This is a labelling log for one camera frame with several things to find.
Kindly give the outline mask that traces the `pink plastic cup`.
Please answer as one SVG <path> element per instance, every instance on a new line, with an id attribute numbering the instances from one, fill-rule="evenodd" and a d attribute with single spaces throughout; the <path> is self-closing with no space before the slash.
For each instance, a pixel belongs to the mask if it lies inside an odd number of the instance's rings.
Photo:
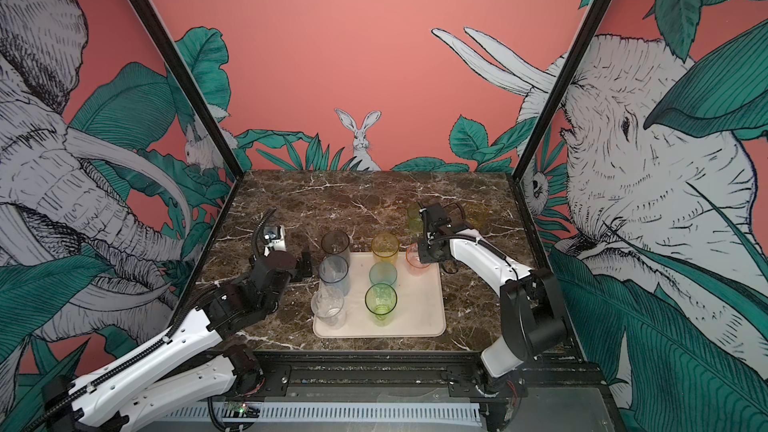
<path id="1" fill-rule="evenodd" d="M 430 267 L 428 263 L 421 262 L 417 243 L 412 243 L 407 247 L 406 261 L 408 264 L 408 272 L 413 276 L 421 276 L 425 274 Z"/>

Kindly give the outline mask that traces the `orange plastic cup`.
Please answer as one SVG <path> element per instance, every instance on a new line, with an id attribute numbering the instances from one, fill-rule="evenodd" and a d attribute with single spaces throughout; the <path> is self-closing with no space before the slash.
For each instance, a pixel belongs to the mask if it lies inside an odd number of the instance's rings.
<path id="1" fill-rule="evenodd" d="M 399 250 L 399 239 L 389 232 L 379 233 L 371 241 L 371 251 L 376 262 L 395 265 Z"/>

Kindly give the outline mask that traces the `blue plastic cup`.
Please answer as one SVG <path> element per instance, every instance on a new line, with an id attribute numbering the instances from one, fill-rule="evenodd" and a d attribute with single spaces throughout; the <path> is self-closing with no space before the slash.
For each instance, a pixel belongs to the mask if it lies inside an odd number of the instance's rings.
<path id="1" fill-rule="evenodd" d="M 338 289 L 344 296 L 349 293 L 349 264 L 344 257 L 327 256 L 318 266 L 318 276 L 325 286 Z"/>

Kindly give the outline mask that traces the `clear plastic cup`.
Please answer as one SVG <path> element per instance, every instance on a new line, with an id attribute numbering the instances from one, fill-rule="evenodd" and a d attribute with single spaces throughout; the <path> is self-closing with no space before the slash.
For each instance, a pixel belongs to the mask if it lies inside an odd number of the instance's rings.
<path id="1" fill-rule="evenodd" d="M 311 309 L 315 318 L 331 329 L 345 323 L 345 295 L 336 287 L 321 285 L 312 296 Z"/>

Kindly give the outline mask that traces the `dark grey plastic cup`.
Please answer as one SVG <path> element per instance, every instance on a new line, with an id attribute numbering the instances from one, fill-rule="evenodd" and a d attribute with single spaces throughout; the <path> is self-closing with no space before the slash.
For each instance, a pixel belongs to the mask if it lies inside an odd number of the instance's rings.
<path id="1" fill-rule="evenodd" d="M 343 230 L 332 230 L 327 232 L 321 239 L 321 248 L 324 254 L 328 256 L 339 256 L 347 263 L 350 262 L 351 239 Z"/>

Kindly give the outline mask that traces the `teal frosted plastic cup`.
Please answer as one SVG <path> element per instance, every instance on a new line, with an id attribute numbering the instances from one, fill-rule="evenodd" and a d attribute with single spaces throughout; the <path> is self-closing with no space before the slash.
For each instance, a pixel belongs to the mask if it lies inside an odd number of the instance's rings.
<path id="1" fill-rule="evenodd" d="M 376 262 L 369 270 L 369 280 L 372 285 L 384 284 L 394 287 L 397 278 L 397 268 L 389 262 Z"/>

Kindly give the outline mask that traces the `beige plastic tray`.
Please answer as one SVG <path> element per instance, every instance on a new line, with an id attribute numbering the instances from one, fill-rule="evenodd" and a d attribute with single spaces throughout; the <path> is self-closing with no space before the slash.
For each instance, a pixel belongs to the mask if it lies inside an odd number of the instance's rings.
<path id="1" fill-rule="evenodd" d="M 351 254 L 350 291 L 344 298 L 340 325 L 313 320 L 313 332 L 324 339 L 369 339 L 383 337 L 437 337 L 446 328 L 439 267 L 432 264 L 414 268 L 406 254 L 398 254 L 394 283 L 397 304 L 384 320 L 378 320 L 365 305 L 365 293 L 372 286 L 370 268 L 375 259 L 370 252 Z"/>

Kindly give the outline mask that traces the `tall green plastic cup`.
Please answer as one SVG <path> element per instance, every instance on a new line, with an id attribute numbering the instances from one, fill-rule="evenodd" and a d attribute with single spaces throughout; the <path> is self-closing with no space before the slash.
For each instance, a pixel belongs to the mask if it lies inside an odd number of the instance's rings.
<path id="1" fill-rule="evenodd" d="M 374 323 L 378 326 L 386 326 L 393 319 L 394 310 L 398 304 L 398 295 L 391 285 L 377 283 L 368 288 L 364 302 Z"/>

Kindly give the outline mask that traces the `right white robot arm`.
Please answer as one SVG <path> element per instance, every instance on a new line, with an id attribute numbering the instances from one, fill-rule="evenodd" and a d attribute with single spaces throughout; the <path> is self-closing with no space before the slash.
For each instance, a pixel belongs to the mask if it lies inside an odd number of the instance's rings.
<path id="1" fill-rule="evenodd" d="M 500 378 L 572 337 L 562 288 L 551 270 L 514 260 L 467 222 L 453 224 L 438 203 L 421 205 L 419 213 L 419 260 L 461 262 L 498 296 L 501 337 L 481 353 L 489 376 Z"/>

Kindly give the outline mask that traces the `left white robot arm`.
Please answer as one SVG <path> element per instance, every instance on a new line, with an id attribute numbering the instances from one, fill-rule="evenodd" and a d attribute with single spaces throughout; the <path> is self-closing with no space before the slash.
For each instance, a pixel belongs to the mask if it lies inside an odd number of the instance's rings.
<path id="1" fill-rule="evenodd" d="M 137 431 L 202 399 L 259 392 L 266 374 L 244 345 L 177 369 L 277 311 L 289 282 L 309 269 L 287 252 L 285 238 L 282 226 L 259 226 L 248 272 L 204 290 L 168 329 L 122 358 L 79 379 L 46 383 L 42 415 L 26 430 Z"/>

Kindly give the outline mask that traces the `short green plastic cup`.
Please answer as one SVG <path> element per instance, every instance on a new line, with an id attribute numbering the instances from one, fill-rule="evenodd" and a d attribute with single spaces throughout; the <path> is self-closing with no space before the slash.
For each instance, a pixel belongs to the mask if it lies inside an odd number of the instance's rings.
<path id="1" fill-rule="evenodd" d="M 414 235 L 423 234 L 423 221 L 421 218 L 421 206 L 417 202 L 410 203 L 406 207 L 406 219 L 408 230 Z"/>

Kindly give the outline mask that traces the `yellow plastic cup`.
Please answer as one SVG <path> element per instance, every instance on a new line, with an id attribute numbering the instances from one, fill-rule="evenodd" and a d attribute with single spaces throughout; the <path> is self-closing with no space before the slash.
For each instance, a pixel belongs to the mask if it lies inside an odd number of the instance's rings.
<path id="1" fill-rule="evenodd" d="M 478 231 L 484 230 L 488 224 L 489 210 L 481 203 L 467 202 L 463 205 L 465 220 Z"/>

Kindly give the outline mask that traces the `white vented strip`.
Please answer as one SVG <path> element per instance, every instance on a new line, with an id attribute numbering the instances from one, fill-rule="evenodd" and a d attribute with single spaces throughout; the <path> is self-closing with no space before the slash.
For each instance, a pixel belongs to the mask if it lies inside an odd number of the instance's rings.
<path id="1" fill-rule="evenodd" d="M 213 404 L 214 417 L 239 423 L 439 423 L 481 426 L 476 403 L 250 402 Z"/>

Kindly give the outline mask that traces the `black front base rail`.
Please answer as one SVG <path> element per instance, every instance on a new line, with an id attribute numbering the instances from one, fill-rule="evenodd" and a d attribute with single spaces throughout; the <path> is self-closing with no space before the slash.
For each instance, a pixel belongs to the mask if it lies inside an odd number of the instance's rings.
<path id="1" fill-rule="evenodd" d="M 290 388 L 443 388 L 454 398 L 494 401 L 526 397 L 541 388 L 609 392 L 600 368 L 569 356 L 546 354 L 500 378 L 482 368 L 475 352 L 255 350 L 266 381 L 258 397 L 285 397 Z"/>

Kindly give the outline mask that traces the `right black frame post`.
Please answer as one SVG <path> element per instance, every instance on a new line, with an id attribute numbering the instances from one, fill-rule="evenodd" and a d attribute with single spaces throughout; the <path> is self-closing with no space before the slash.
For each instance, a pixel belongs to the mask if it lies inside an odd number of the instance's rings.
<path id="1" fill-rule="evenodd" d="M 542 112 L 535 124 L 522 157 L 512 173 L 516 183 L 522 181 L 523 175 L 531 163 L 534 153 L 546 134 L 555 113 L 560 109 L 568 87 L 589 48 L 589 44 L 597 32 L 605 13 L 612 0 L 592 0 L 587 8 L 581 26 L 573 44 L 565 57 L 560 73 L 552 90 L 548 93 Z"/>

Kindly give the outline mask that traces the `black frame post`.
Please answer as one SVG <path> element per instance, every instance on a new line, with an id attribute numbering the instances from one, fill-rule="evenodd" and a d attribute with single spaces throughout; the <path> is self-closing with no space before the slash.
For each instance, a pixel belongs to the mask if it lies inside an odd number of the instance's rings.
<path id="1" fill-rule="evenodd" d="M 189 101 L 196 116 L 209 133 L 218 152 L 222 155 L 225 164 L 233 173 L 235 180 L 244 176 L 235 154 L 227 144 L 218 123 L 214 120 L 203 93 L 194 80 L 189 67 L 180 55 L 179 49 L 171 39 L 165 24 L 157 13 L 151 0 L 128 0 L 142 22 L 142 25 L 155 47 L 160 52 L 165 64 L 169 67 L 171 75 L 179 85 L 182 95 Z"/>
<path id="2" fill-rule="evenodd" d="M 589 44 L 597 32 L 605 13 L 612 0 L 592 0 L 587 8 L 581 26 L 573 44 L 565 57 L 560 73 L 552 90 L 548 93 L 542 112 L 535 124 L 522 157 L 512 173 L 516 183 L 522 181 L 523 175 L 531 163 L 534 153 L 546 134 L 555 113 L 560 109 L 568 87 L 589 48 Z"/>

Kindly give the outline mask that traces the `left black frame post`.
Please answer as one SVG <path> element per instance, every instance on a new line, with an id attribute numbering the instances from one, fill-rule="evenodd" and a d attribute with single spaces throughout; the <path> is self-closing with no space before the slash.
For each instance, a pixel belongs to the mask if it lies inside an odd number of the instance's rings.
<path id="1" fill-rule="evenodd" d="M 180 55 L 179 49 L 171 39 L 165 24 L 157 13 L 151 0 L 128 0 L 142 22 L 142 25 L 155 47 L 160 52 L 165 64 L 169 67 L 171 75 L 179 85 L 182 95 L 189 101 L 196 116 L 209 133 L 218 152 L 222 155 L 225 164 L 233 173 L 235 180 L 244 176 L 235 154 L 227 144 L 218 123 L 214 120 L 203 93 L 194 80 L 189 67 Z"/>

